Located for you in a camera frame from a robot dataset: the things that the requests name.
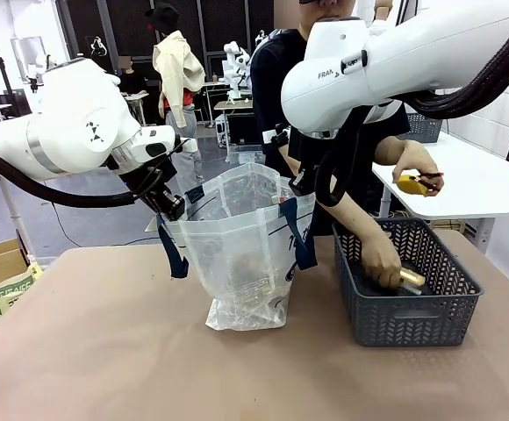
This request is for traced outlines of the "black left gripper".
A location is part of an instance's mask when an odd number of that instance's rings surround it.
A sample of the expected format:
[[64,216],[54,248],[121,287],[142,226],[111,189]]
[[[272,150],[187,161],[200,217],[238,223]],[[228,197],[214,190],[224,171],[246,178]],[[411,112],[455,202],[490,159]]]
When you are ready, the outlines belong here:
[[176,176],[171,160],[153,160],[122,175],[122,181],[136,200],[144,202],[157,214],[175,221],[184,213],[184,198],[175,195],[167,183]]

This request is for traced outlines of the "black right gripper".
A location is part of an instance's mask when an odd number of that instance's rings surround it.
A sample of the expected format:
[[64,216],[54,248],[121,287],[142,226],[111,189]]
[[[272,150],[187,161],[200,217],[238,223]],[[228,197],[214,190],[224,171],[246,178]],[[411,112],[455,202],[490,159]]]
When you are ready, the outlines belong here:
[[290,179],[290,189],[296,196],[308,196],[317,191],[318,169],[317,165],[300,168],[298,175]]

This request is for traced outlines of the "person's right hand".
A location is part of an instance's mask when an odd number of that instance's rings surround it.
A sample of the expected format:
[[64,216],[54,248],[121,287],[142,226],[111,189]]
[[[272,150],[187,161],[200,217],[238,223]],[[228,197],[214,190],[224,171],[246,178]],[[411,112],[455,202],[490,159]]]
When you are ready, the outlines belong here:
[[396,289],[401,284],[399,255],[386,237],[362,242],[362,264],[367,275],[382,288]]

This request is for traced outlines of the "person's left hand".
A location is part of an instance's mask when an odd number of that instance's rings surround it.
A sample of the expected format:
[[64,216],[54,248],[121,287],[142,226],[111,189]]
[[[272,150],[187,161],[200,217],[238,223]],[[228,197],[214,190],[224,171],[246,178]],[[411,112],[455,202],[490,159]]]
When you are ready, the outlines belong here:
[[393,181],[409,195],[437,196],[443,188],[443,173],[428,151],[414,140],[402,140],[403,151],[393,170]]

